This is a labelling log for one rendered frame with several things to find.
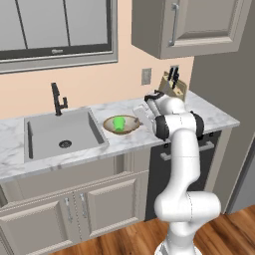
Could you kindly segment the grey framed window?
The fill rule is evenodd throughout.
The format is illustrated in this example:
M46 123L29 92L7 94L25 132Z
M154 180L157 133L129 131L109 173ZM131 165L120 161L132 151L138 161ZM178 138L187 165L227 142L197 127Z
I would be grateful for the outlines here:
M117 60L117 0L0 0L0 74Z

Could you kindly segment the grey wall cupboard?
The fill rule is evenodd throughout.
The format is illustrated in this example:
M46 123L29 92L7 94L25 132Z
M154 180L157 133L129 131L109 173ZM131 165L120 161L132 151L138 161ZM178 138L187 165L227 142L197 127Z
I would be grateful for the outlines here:
M158 59L161 59L164 3L165 0L132 0L131 43Z

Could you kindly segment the grey panel under sink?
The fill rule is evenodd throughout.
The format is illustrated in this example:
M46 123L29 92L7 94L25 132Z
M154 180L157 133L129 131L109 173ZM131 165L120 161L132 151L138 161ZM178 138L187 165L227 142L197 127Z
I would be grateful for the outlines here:
M117 172L118 164L116 158L109 157L8 181L0 184L0 208L10 202L25 200L97 181L113 176Z

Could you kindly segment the green cup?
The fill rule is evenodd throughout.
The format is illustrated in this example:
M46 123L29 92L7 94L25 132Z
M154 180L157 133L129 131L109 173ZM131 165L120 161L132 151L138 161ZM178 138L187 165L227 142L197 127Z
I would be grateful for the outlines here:
M126 120L124 117L114 117L113 124L115 131L123 131L125 128Z

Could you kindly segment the tall grey side panel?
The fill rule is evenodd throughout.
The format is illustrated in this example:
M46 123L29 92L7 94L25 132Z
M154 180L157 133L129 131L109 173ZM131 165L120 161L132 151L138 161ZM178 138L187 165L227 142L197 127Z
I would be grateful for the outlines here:
M191 90L212 103L207 118L221 135L205 185L220 199L224 213L255 204L255 0L251 3L239 50L194 58Z

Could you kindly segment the grey sink basin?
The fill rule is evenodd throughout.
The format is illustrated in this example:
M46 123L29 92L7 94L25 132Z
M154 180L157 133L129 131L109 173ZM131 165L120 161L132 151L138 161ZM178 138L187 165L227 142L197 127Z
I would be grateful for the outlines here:
M59 142L72 145L60 148ZM32 162L66 153L100 148L108 141L90 108L24 118L24 161Z

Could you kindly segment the black dishwasher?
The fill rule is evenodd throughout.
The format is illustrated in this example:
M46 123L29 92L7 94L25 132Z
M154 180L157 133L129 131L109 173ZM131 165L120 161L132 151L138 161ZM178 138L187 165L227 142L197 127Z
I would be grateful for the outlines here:
M220 135L220 130L207 133L198 143L203 146L208 141L211 141L217 146ZM200 152L200 176L194 183L189 185L188 191L201 191L204 189L215 150L216 147ZM160 157L162 153L171 154L169 143L155 146L150 150L145 221L156 217L153 208L154 201L164 191L170 178L171 160L163 160Z

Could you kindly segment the black tap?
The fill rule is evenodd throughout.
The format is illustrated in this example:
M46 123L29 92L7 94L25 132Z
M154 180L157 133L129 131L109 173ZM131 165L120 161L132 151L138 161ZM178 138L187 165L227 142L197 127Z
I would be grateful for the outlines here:
M63 97L63 103L60 104L59 102L59 89L57 87L56 83L51 83L51 87L52 87L52 93L53 93L53 98L54 98L54 106L55 106L55 112L56 112L56 116L59 117L62 112L62 109L67 109L68 108L68 101L66 97Z

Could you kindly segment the brown bowl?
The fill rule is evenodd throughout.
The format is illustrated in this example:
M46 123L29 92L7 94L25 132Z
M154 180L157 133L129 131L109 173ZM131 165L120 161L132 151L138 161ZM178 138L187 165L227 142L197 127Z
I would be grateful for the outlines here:
M124 117L125 118L126 124L125 124L125 128L124 128L123 131L115 131L115 127L114 127L114 124L113 124L114 117ZM134 117L134 116L129 116L129 115L113 116L113 117L110 117L110 118L108 118L104 121L104 128L107 131L110 131L110 132L115 133L115 134L128 134L128 133L131 133L132 131L139 128L139 126L140 126L140 122L139 122L138 118Z

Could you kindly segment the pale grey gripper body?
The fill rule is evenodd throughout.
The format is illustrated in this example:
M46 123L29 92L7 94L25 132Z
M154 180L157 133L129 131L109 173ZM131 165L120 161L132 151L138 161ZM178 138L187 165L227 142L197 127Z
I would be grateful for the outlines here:
M139 105L135 107L133 113L139 119L141 123L143 123L147 128L151 128L154 120L154 114L145 105Z

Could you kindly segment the grey base cupboard door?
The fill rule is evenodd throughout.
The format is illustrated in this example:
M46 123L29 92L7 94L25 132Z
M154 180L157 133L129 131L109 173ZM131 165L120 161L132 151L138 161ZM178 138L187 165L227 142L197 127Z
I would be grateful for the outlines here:
M125 174L74 191L83 241L122 229L145 218L148 171ZM83 216L84 193L88 217Z
M69 198L73 222L64 198ZM10 255L48 255L81 241L73 192L23 201L0 210L0 234Z

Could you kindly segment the grey wall cupboard door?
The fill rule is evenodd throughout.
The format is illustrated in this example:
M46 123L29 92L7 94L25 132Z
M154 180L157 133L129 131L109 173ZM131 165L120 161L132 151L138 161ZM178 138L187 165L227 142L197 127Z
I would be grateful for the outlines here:
M179 4L176 40L169 47L174 12ZM165 0L162 59L237 52L252 0Z

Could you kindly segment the tan knife block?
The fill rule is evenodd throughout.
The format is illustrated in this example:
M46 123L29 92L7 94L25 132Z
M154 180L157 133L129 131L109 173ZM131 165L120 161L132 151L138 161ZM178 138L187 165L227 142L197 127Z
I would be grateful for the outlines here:
M170 97L180 98L185 101L187 85L181 80L178 80L175 87L173 86L173 81L168 82L168 72L165 72L161 78L160 85L158 89L169 95Z

